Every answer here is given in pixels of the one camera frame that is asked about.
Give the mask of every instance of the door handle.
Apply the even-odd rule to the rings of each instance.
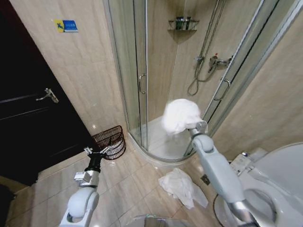
[[[224,91],[224,93],[223,93],[223,95],[222,95],[221,98],[214,98],[215,101],[221,101],[221,100],[224,98],[224,96],[226,95],[228,89],[231,87],[231,82],[230,82],[228,79],[224,79],[224,82],[227,83],[227,88],[226,88],[226,90]]]
[[[45,99],[47,97],[50,97],[54,103],[58,103],[59,102],[59,100],[57,99],[57,97],[55,96],[55,94],[52,92],[51,89],[46,88],[45,92],[46,92],[46,95],[43,96],[42,98],[36,98],[36,101],[41,101],[41,100],[43,100],[43,99]]]
[[[146,75],[145,75],[145,73],[143,73],[143,74],[141,74],[141,76],[139,77],[139,91],[140,91],[140,93],[141,94],[145,94],[145,91],[141,91],[141,79],[142,79],[142,77],[145,77]]]

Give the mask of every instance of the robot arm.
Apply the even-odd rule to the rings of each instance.
[[[88,227],[99,201],[97,186],[101,171],[100,162],[110,148],[107,147],[98,153],[93,153],[89,148],[85,148],[84,150],[90,157],[89,166],[84,172],[76,173],[74,177],[80,189],[70,197],[67,210],[59,225],[60,227]]]
[[[241,221],[253,223],[258,227],[274,227],[275,224],[263,213],[256,210],[244,197],[244,190],[238,176],[230,167],[226,158],[214,146],[213,140],[201,133],[199,122],[190,129],[192,144],[197,151],[201,165],[214,189],[227,202],[231,212]]]

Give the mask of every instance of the beige tile floor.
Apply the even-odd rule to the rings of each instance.
[[[83,154],[72,157],[43,171],[33,186],[18,192],[11,202],[6,226],[56,227],[66,210],[69,197],[77,191],[73,180],[83,171],[89,158]],[[200,177],[203,169],[197,156],[180,168],[199,185],[209,200],[206,209],[198,204],[188,210],[179,200],[169,196],[158,183],[158,178],[171,171],[148,163],[130,141],[126,152],[117,160],[102,160],[98,193],[99,203],[90,227],[124,227],[140,214],[185,219],[197,227],[220,226],[213,213],[215,192]]]

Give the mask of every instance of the shower door handle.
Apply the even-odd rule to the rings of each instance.
[[[224,98],[224,96],[226,95],[228,89],[231,87],[231,82],[230,82],[228,79],[224,79],[224,82],[227,83],[227,88],[226,88],[226,90],[224,91],[224,93],[223,93],[223,95],[222,95],[221,98],[214,98],[215,101],[221,101],[221,100]]]
[[[141,79],[142,79],[142,77],[145,77],[146,75],[145,75],[145,73],[143,73],[143,74],[141,74],[141,76],[139,77],[139,91],[140,91],[140,93],[141,94],[145,94],[145,91],[141,91]]]

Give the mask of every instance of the shower faucet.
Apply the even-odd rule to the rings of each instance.
[[[208,73],[211,73],[213,72],[214,70],[217,69],[218,66],[224,66],[224,67],[227,67],[229,65],[229,63],[231,62],[232,60],[232,57],[227,59],[227,60],[222,60],[222,59],[219,59],[216,55],[211,57],[209,59],[209,70],[208,70]]]

